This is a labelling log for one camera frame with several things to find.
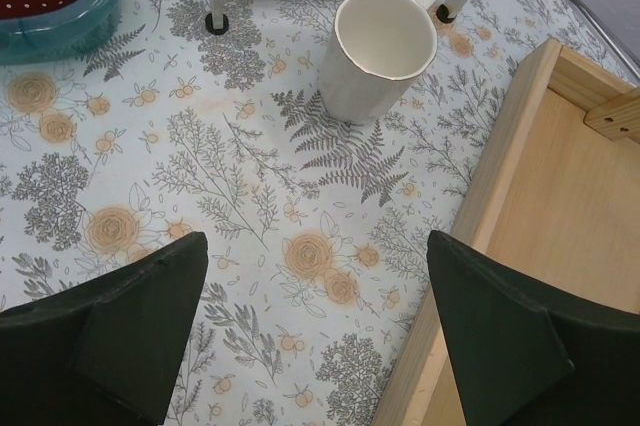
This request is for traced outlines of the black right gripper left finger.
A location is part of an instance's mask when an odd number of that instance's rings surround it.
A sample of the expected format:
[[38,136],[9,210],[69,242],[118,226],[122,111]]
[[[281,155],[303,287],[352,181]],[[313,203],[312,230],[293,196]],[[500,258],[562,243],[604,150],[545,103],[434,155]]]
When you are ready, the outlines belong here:
[[1,314],[4,425],[161,425],[208,268],[192,232]]

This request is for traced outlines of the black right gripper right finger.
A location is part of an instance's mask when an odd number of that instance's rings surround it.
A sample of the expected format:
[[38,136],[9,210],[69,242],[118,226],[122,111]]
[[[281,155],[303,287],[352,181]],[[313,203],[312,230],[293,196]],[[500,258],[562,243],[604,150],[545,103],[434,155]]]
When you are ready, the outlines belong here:
[[636,425],[639,317],[504,266],[442,231],[431,286],[469,425]]

